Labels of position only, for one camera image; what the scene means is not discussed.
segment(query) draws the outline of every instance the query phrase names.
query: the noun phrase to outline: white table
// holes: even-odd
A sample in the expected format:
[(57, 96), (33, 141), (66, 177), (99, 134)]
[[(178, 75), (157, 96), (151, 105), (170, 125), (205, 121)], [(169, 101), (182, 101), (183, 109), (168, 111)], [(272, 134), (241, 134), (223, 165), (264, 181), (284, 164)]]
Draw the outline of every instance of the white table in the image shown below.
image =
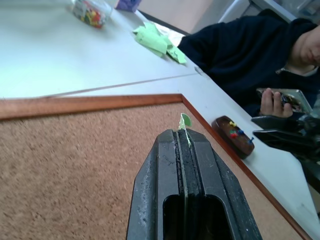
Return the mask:
[(105, 29), (65, 7), (1, 7), (0, 97), (27, 98), (196, 73), (195, 64), (160, 58), (132, 30), (140, 13), (114, 10)]
[[(131, 31), (143, 21), (139, 13), (114, 11), (109, 27), (99, 31), (64, 8), (0, 8), (0, 33), (5, 36), (0, 38), (0, 96), (182, 93), (208, 123), (227, 115), (247, 134), (259, 129), (208, 76), (195, 72), (190, 60), (179, 65), (137, 44)], [(305, 231), (320, 239), (299, 161), (256, 139), (254, 152), (244, 162)]]

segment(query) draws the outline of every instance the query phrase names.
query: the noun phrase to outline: cork surface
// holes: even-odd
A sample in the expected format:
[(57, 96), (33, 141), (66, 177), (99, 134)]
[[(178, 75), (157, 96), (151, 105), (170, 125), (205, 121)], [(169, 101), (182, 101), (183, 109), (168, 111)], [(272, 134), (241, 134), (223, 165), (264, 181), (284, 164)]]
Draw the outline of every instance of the cork surface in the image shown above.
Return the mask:
[(135, 176), (180, 113), (238, 178), (263, 239), (301, 239), (182, 103), (0, 122), (0, 239), (125, 239)]

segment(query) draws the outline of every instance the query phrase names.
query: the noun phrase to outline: black device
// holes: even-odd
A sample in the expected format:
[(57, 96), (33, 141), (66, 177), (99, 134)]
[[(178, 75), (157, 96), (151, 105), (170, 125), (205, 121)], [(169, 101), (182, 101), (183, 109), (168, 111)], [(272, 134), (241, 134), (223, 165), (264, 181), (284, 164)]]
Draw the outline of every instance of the black device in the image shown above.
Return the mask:
[(241, 186), (206, 137), (156, 138), (133, 187), (127, 240), (261, 240)]
[(252, 118), (263, 130), (253, 134), (269, 147), (292, 153), (300, 162), (307, 182), (320, 193), (320, 119), (303, 120), (276, 116)]

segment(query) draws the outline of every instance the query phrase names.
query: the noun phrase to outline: phone case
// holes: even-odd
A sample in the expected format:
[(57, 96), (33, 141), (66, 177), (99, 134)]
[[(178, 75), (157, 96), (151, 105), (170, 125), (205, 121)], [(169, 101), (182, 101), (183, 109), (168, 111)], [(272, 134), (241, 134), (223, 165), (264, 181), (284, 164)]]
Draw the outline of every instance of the phone case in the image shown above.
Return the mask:
[[(260, 98), (265, 90), (266, 88), (256, 89)], [(301, 90), (285, 88), (271, 88), (271, 90), (273, 94), (276, 92), (281, 93), (282, 105), (286, 103), (291, 104), (293, 112), (304, 114), (310, 114), (312, 112), (312, 107)]]

